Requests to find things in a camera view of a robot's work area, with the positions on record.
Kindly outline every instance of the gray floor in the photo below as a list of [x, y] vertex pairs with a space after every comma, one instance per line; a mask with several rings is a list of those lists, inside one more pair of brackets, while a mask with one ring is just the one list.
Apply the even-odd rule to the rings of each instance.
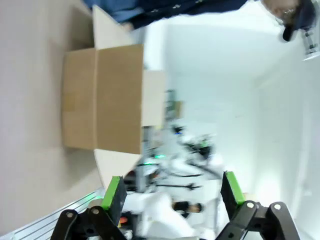
[[0, 0], [0, 236], [101, 186], [93, 153], [65, 149], [65, 51], [93, 45], [81, 0]]

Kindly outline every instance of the cardboard box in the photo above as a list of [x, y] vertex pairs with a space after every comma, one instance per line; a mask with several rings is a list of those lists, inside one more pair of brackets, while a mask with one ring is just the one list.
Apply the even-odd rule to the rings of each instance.
[[141, 158], [143, 126], [162, 125], [165, 75], [143, 69], [143, 46], [97, 6], [95, 48], [64, 60], [62, 131], [67, 147], [94, 150], [102, 183]]

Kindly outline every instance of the machine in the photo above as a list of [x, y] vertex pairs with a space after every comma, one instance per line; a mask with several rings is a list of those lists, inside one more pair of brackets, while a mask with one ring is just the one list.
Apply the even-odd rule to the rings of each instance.
[[215, 146], [208, 135], [195, 137], [185, 127], [173, 125], [171, 133], [176, 136], [177, 143], [183, 147], [184, 154], [165, 156], [153, 149], [146, 156], [143, 167], [144, 174], [150, 176], [157, 172], [167, 176], [180, 178], [203, 177], [206, 180], [222, 179], [221, 159], [215, 154]]
[[[100, 236], [102, 240], [126, 240], [117, 227], [126, 198], [125, 184], [122, 177], [114, 177], [104, 196], [102, 204], [88, 208], [78, 214], [75, 210], [65, 210], [61, 213], [54, 228], [52, 240], [87, 239]], [[272, 203], [269, 207], [259, 202], [246, 201], [233, 172], [223, 174], [221, 195], [228, 212], [230, 222], [224, 227], [216, 240], [242, 240], [248, 231], [259, 232], [264, 240], [299, 240], [299, 234], [287, 206], [283, 202]], [[186, 237], [200, 237], [189, 228], [182, 228], [171, 219], [170, 213], [158, 204], [165, 199], [152, 199], [146, 222], [157, 223], [161, 231], [176, 228]]]

